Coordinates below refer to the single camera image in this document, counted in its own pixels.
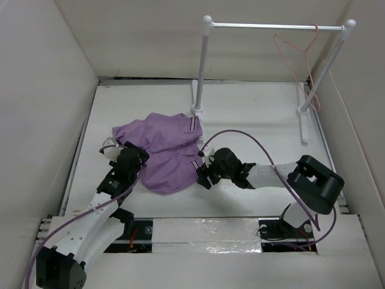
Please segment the white clothes rack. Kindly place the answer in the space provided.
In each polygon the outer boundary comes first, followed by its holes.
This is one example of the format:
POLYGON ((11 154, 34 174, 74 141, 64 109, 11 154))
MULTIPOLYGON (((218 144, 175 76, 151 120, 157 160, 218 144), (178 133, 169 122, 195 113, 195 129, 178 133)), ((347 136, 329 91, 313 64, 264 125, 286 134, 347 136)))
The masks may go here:
POLYGON ((334 63, 338 53, 340 52, 343 44, 348 40, 353 29, 356 27, 357 23, 354 19, 348 19, 341 26, 319 26, 317 24, 311 25, 288 25, 288 24, 266 24, 266 23, 221 23, 214 22, 212 18, 206 15, 203 18, 203 36, 202 36, 202 45, 200 52, 200 63, 199 63, 199 74, 198 78, 192 81, 192 92, 195 96, 194 104, 191 108, 191 112, 195 116, 201 116, 203 114, 202 106, 202 93, 203 93, 203 83, 204 83, 204 73, 205 73, 205 64, 207 59, 208 43, 209 36, 212 30, 214 29, 252 29, 252 30, 294 30, 294 31, 315 31, 315 38, 310 42, 306 49, 300 49, 299 47, 289 43, 287 40, 281 38, 278 34, 273 36, 273 41, 276 39, 281 40, 281 42, 288 44, 292 48, 301 52, 304 55, 306 62, 307 70, 310 73, 309 79, 312 89, 310 93, 306 93, 302 86, 299 86, 299 89, 303 92, 304 101, 298 104, 296 110, 296 115, 298 116, 299 129, 300 129, 300 141, 303 144, 309 142, 309 127, 307 124, 307 116, 310 114, 310 110, 318 112, 321 109, 321 104, 318 99, 316 92, 318 91, 320 85, 322 84, 326 74, 329 72, 332 64, 334 63), (309 65, 308 52, 312 45, 317 40, 319 33, 339 33, 339 38, 334 44, 332 51, 322 68, 319 77, 317 79, 313 78, 311 74, 312 71, 309 65))

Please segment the aluminium frame rail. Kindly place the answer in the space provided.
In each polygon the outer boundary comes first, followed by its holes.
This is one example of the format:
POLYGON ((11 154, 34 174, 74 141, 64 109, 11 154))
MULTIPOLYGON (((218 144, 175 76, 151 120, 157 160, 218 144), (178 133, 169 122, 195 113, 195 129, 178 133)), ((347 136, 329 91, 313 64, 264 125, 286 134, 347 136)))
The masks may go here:
POLYGON ((85 132, 87 130, 87 126, 88 126, 88 122, 89 122, 89 118, 90 118, 90 114, 91 114, 92 106, 94 104, 95 97, 96 97, 96 93, 94 93, 94 96, 91 100, 90 107, 89 107, 89 109, 85 115, 84 122, 81 126, 80 135, 79 135, 78 141, 76 143, 75 152, 74 152, 72 162, 70 165, 70 169, 69 169, 69 172, 67 175, 67 179, 66 179, 66 182, 65 182, 65 185, 63 188, 63 192, 61 195, 58 209, 57 209, 56 213, 48 214, 46 218, 41 220, 40 225, 39 225, 39 229, 37 232, 37 236, 35 238, 35 245, 40 244, 45 239, 45 237, 48 235, 49 228, 44 227, 44 225, 49 225, 51 223, 51 219, 54 216, 59 216, 59 217, 65 216, 67 203, 68 203, 69 195, 70 195, 70 190, 71 190, 72 183, 73 183, 73 178, 74 178, 76 168, 78 165, 79 156, 81 153, 81 148, 82 148, 82 145, 84 142, 85 132))

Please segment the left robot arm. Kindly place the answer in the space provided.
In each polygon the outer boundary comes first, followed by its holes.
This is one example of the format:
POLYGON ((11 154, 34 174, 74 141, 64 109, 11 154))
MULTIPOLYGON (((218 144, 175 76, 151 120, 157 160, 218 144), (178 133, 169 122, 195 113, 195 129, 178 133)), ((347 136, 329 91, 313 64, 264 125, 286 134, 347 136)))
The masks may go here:
POLYGON ((98 257, 118 238, 134 233, 134 215, 121 208, 131 194, 150 155, 127 141, 104 146, 117 155, 110 159, 111 170, 100 183, 87 209, 67 221, 46 239, 63 231, 64 236, 52 247, 41 244, 29 265, 25 288, 31 273, 39 288, 83 288, 87 272, 98 257))

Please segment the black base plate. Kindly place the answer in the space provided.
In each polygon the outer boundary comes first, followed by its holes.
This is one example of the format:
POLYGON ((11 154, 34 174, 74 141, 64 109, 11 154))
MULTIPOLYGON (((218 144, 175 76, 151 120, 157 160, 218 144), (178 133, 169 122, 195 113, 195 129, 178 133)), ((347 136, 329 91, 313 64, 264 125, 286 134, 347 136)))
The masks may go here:
POLYGON ((118 238, 105 253, 151 253, 153 219, 135 219, 130 235, 118 238))
POLYGON ((299 228, 292 228, 280 223, 279 219, 262 219, 256 235, 261 239, 263 253, 317 252, 310 220, 299 228))

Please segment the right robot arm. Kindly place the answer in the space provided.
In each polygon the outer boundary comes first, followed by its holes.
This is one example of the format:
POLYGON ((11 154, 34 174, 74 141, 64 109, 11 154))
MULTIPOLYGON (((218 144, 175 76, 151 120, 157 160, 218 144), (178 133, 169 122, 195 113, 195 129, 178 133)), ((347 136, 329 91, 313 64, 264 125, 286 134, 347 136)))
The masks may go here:
POLYGON ((196 166, 198 183, 210 189, 221 179, 228 179, 242 189, 287 188, 294 193, 280 218, 266 228, 270 238, 292 237, 318 214, 330 214, 345 181, 310 155, 279 165, 243 163, 229 148, 208 155, 207 163, 196 166))

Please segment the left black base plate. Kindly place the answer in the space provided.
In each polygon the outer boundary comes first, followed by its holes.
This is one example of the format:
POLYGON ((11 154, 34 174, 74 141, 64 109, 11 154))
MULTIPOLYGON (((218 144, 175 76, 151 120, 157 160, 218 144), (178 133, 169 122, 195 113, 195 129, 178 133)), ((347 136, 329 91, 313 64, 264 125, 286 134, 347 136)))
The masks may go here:
POLYGON ((105 253, 151 253, 153 219, 135 219, 130 235, 118 238, 105 253))

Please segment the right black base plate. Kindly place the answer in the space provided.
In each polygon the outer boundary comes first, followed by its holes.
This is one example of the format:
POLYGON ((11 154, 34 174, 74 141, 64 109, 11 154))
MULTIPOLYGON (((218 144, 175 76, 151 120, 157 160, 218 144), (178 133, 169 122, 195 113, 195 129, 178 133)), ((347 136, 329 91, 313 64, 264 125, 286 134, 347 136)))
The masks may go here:
POLYGON ((292 228, 280 223, 279 219, 262 219, 256 235, 261 239, 263 253, 317 252, 310 220, 299 228, 292 228))

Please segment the purple trousers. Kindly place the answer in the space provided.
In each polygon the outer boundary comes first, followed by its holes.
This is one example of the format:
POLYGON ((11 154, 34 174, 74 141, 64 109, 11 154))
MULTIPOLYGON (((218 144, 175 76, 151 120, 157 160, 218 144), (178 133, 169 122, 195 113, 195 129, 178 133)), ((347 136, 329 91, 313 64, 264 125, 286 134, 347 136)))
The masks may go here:
POLYGON ((148 191, 169 195, 197 182, 196 169, 203 164, 197 144, 203 130, 197 116, 151 113, 143 120, 113 127, 112 135, 119 144, 130 142, 149 154, 141 173, 148 191))

